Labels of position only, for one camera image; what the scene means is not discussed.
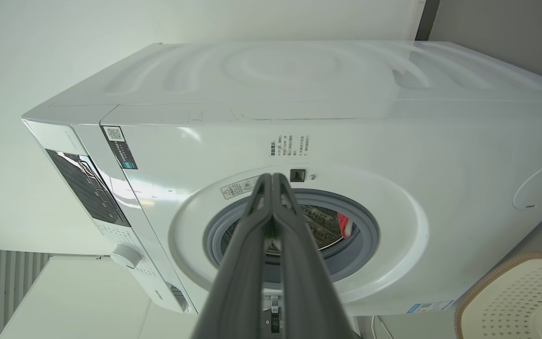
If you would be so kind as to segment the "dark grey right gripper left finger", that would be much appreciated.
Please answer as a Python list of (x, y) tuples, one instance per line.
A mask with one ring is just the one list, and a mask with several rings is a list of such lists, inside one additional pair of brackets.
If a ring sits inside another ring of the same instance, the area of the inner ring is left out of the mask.
[(271, 174), (259, 177), (234, 230), (192, 339), (257, 339), (262, 313), (265, 225)]

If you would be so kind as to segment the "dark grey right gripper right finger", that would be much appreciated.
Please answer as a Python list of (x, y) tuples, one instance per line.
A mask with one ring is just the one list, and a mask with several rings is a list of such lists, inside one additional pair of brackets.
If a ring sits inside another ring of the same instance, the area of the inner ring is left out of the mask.
[(355, 339), (289, 180), (272, 176), (271, 208), (280, 236), (287, 339)]

